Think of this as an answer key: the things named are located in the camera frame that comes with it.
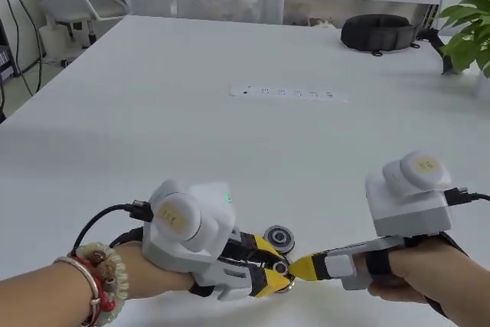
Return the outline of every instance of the black wire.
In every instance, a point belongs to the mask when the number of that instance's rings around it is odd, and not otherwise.
[[[3,113],[5,107],[5,89],[3,88],[2,72],[0,72],[0,93],[2,94],[2,101],[0,102],[0,113]]]
[[[15,40],[16,40],[15,41],[16,42],[16,47],[15,47],[15,66],[17,67],[17,70],[18,70],[19,74],[21,75],[21,78],[22,78],[22,81],[24,82],[25,88],[27,88],[29,94],[31,96],[33,96],[33,93],[31,91],[31,89],[29,88],[28,82],[25,80],[24,73],[22,72],[22,69],[18,65],[18,54],[19,54],[19,50],[20,50],[19,45],[20,45],[20,42],[21,42],[21,33],[19,31],[17,18],[15,17],[15,13],[14,13],[14,9],[12,7],[12,3],[10,2],[10,0],[6,0],[6,1],[7,1],[8,9],[10,10],[10,14],[12,16],[12,19],[14,20],[14,23],[15,23]]]
[[[481,195],[479,193],[472,193],[471,196],[472,196],[473,201],[477,201],[479,199],[483,199],[485,201],[490,201],[490,195]]]
[[[39,92],[39,90],[41,89],[41,85],[43,83],[43,77],[42,77],[42,74],[43,74],[43,51],[41,49],[41,40],[39,38],[39,31],[38,31],[38,27],[36,26],[36,23],[34,22],[34,19],[32,19],[32,17],[31,17],[31,13],[29,13],[29,10],[25,6],[24,1],[18,0],[18,2],[21,4],[21,7],[24,9],[25,14],[28,16],[29,21],[32,24],[32,28],[34,29],[34,33],[36,35],[36,43],[38,44],[38,53],[39,53],[39,73],[38,73],[38,86],[36,88],[36,92]]]
[[[98,220],[100,220],[105,215],[107,215],[111,212],[114,212],[114,211],[118,211],[118,210],[130,211],[131,205],[130,204],[116,204],[114,206],[110,206],[110,207],[106,208],[105,210],[102,210],[101,212],[96,214],[94,217],[92,217],[92,220],[90,220],[87,223],[87,225],[85,225],[85,227],[82,229],[82,231],[78,235],[78,238],[75,240],[75,244],[73,245],[73,251],[75,251],[82,244],[83,238],[85,237],[85,235],[87,235],[87,232],[90,230],[90,228]]]

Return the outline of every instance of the cable connector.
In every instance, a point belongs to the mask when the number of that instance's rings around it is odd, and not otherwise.
[[[490,196],[481,195],[479,193],[468,193],[467,188],[449,189],[444,191],[444,196],[446,197],[446,202],[449,206],[457,206],[458,204],[470,203],[480,199],[490,201]]]
[[[129,216],[136,220],[152,222],[153,211],[150,203],[145,201],[134,201],[127,209]]]
[[[449,206],[457,206],[458,204],[465,204],[473,201],[467,188],[449,189],[444,191],[444,196],[446,197],[446,202]]]

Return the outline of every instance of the white power strip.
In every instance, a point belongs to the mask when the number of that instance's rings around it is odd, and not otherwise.
[[[348,102],[348,97],[345,93],[282,87],[231,87],[230,95],[235,97],[255,97],[281,100],[306,100],[339,103]]]

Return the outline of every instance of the person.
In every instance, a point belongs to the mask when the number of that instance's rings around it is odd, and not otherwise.
[[[188,274],[160,270],[146,261],[139,243],[124,244],[116,252],[126,265],[128,299],[156,296],[193,285]],[[459,327],[490,325],[490,272],[456,249],[429,240],[418,247],[390,252],[394,274],[402,286],[373,283],[369,293],[394,302],[439,302]],[[365,267],[363,260],[357,265]],[[9,327],[74,327],[90,314],[90,284],[70,264],[43,269],[0,282],[0,323]]]

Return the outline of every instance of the forearm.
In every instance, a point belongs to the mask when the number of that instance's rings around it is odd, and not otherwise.
[[[91,298],[83,274],[56,263],[0,281],[0,325],[77,327],[90,314]]]
[[[441,306],[459,327],[488,327],[490,272],[475,263],[466,266],[459,275],[448,279],[447,283],[454,287],[440,297]]]

